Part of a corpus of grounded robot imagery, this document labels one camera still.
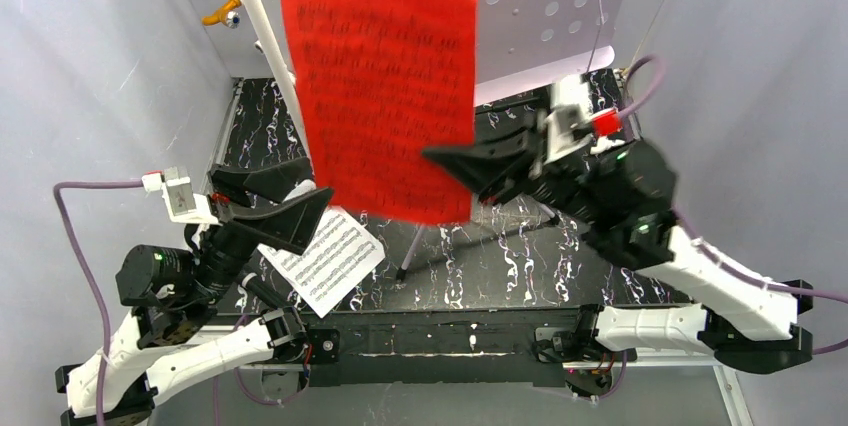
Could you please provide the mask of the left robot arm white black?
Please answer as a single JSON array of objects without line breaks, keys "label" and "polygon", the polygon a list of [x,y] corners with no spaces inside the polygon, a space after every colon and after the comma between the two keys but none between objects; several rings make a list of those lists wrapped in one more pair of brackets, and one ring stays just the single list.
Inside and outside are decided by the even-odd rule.
[{"label": "left robot arm white black", "polygon": [[[128,182],[161,194],[169,219],[184,228],[186,247],[141,244],[127,253],[116,284],[128,314],[119,326],[104,326],[103,344],[90,359],[56,371],[68,404],[63,424],[138,425],[175,394],[251,363],[308,369],[307,326],[248,264],[261,246],[306,251],[333,195],[329,188],[306,190],[311,173],[301,157],[252,171],[214,165],[207,194],[195,193],[176,168]],[[233,285],[264,301],[267,311],[193,345]]]}]

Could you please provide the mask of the white sheet music page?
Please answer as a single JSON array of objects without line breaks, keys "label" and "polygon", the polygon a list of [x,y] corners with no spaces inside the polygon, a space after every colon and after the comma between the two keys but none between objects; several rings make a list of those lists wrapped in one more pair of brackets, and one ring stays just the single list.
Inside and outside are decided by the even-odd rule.
[{"label": "white sheet music page", "polygon": [[382,243],[337,207],[324,212],[303,254],[266,245],[259,252],[321,318],[385,259]]}]

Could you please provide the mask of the red sheet music book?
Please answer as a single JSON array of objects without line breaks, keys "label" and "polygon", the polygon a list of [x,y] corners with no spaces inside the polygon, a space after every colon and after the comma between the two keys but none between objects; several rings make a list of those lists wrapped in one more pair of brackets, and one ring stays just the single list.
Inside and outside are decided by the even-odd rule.
[{"label": "red sheet music book", "polygon": [[474,138],[478,0],[281,0],[315,180],[334,205],[462,223],[469,190],[425,159]]}]

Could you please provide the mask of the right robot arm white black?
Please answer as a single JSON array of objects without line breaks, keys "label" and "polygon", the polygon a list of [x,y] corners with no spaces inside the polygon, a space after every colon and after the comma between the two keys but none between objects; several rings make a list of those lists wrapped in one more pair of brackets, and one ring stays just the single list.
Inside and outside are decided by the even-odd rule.
[{"label": "right robot arm white black", "polygon": [[798,285],[729,267],[689,233],[672,205],[676,173],[661,152],[641,139],[602,144],[622,120],[612,109],[586,116],[566,106],[496,139],[423,151],[481,202],[531,197],[580,222],[582,242],[609,264],[689,297],[665,308],[583,306],[571,328],[537,339],[534,354],[566,363],[678,350],[760,375],[809,362],[812,336],[798,318],[811,304]]}]

